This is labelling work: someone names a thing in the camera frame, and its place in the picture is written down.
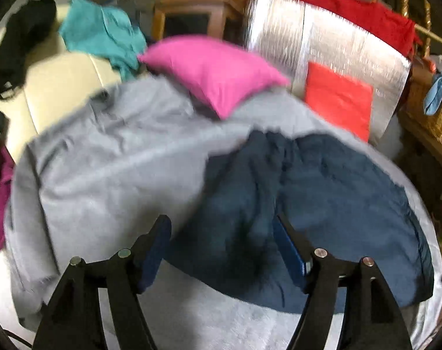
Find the grey bed sheet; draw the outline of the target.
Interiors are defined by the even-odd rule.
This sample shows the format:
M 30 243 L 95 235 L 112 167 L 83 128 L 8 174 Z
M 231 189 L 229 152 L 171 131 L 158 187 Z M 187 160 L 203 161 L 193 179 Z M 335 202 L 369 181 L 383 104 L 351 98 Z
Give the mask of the grey bed sheet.
M 405 190 L 434 268 L 431 297 L 401 307 L 418 349 L 441 313 L 442 260 L 433 223 L 406 175 L 283 89 L 261 92 L 219 121 L 162 76 L 103 89 L 24 148 L 4 219 L 20 325 L 39 327 L 73 256 L 109 258 L 161 214 L 171 219 L 174 238 L 201 202 L 208 159 L 239 149 L 252 131 L 289 139 L 330 135 L 366 155 Z M 301 314 L 225 295 L 167 260 L 139 301 L 160 349 L 284 349 Z

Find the wicker basket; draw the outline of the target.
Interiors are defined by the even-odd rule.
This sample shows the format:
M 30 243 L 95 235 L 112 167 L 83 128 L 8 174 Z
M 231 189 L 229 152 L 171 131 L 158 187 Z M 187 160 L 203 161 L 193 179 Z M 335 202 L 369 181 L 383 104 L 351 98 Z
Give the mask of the wicker basket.
M 410 81 L 404 110 L 408 116 L 442 145 L 442 102 L 434 115 L 426 115 L 423 111 L 423 100 L 428 91 L 428 85 L 415 80 Z

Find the cream leather sofa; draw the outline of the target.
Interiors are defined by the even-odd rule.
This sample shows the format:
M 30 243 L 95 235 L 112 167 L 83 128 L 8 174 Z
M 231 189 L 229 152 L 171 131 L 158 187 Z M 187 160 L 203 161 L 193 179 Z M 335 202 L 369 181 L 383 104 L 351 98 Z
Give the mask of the cream leather sofa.
M 13 97 L 0 100 L 0 110 L 8 118 L 5 145 L 15 161 L 32 138 L 82 106 L 95 92 L 121 81 L 108 60 L 66 49 L 58 28 L 68 9 L 67 4 L 58 5 L 52 31 L 28 54 L 24 86 Z

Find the wooden side table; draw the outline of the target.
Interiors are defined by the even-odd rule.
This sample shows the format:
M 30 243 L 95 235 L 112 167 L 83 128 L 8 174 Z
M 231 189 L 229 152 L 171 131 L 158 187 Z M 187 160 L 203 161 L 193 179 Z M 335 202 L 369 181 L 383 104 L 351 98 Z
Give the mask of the wooden side table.
M 399 124 L 411 133 L 442 167 L 442 144 L 431 136 L 423 127 L 412 119 L 406 111 L 399 111 Z

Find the navy blue zip jacket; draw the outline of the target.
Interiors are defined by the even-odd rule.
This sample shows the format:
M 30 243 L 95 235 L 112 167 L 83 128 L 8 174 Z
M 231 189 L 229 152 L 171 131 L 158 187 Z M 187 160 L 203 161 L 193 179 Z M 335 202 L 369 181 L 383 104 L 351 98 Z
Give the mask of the navy blue zip jacket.
M 337 258 L 373 258 L 401 307 L 433 294 L 429 244 L 405 190 L 327 134 L 252 131 L 239 149 L 211 156 L 201 202 L 165 259 L 225 295 L 298 314 L 306 298 L 273 237 L 280 213 Z

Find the pink pillow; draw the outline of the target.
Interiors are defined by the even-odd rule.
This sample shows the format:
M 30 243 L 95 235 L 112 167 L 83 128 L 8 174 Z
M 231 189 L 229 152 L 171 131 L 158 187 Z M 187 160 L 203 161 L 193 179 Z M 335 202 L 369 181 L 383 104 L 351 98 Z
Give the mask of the pink pillow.
M 220 119 L 252 94 L 286 87 L 290 79 L 261 56 L 210 36 L 172 36 L 151 45 L 137 59 L 168 74 Z

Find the light blue cloth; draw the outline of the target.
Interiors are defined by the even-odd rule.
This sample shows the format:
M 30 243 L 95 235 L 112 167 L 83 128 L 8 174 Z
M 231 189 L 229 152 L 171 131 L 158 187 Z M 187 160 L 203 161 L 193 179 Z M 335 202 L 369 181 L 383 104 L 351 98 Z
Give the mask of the light blue cloth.
M 442 73 L 436 74 L 433 83 L 423 101 L 423 112 L 426 116 L 433 116 L 442 103 Z

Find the red-orange pillow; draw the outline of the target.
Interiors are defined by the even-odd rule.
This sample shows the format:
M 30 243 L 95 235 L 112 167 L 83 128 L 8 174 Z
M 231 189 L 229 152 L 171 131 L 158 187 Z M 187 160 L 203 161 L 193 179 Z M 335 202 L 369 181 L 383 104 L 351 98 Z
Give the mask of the red-orange pillow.
M 328 123 L 346 129 L 364 142 L 369 140 L 373 86 L 310 62 L 304 101 Z

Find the teal garment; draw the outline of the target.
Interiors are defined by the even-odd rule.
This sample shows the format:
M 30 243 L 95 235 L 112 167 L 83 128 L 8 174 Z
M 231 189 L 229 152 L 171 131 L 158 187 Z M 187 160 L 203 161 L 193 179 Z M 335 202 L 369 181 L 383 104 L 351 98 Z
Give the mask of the teal garment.
M 137 56 L 147 49 L 146 39 L 127 13 L 90 0 L 71 0 L 59 34 L 69 51 L 106 59 L 122 80 L 137 75 Z

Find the black garment on sofa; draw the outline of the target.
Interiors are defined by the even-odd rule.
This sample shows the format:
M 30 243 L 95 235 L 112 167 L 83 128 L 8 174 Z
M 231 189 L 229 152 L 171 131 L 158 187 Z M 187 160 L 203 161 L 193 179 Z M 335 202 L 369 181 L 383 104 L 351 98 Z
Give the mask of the black garment on sofa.
M 23 86 L 27 55 L 50 34 L 56 16 L 54 0 L 30 0 L 9 17 L 0 42 L 0 99 Z

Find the red blanket on railing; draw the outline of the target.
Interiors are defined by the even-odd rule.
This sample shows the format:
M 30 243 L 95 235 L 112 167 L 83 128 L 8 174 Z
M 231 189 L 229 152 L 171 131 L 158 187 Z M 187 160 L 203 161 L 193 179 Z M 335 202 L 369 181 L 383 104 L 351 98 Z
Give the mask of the red blanket on railing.
M 420 43 L 415 23 L 379 2 L 368 0 L 298 0 L 331 11 L 383 40 L 406 58 Z

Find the magenta garment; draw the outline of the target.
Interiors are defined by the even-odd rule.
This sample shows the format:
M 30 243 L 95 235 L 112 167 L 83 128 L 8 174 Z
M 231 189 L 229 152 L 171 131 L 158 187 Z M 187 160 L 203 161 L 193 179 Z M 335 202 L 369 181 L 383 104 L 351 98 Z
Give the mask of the magenta garment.
M 0 250 L 3 248 L 5 236 L 3 219 L 8 199 L 11 195 L 11 181 L 14 174 L 15 162 L 6 146 L 0 148 Z

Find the silver foil insulation panel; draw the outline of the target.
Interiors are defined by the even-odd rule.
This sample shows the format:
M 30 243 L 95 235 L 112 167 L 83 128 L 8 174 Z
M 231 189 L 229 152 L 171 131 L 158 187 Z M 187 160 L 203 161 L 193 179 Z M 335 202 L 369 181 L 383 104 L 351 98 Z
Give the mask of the silver foil insulation panel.
M 373 86 L 373 145 L 383 137 L 411 69 L 409 59 L 365 29 L 297 0 L 248 0 L 243 45 L 285 73 L 299 98 L 310 62 Z

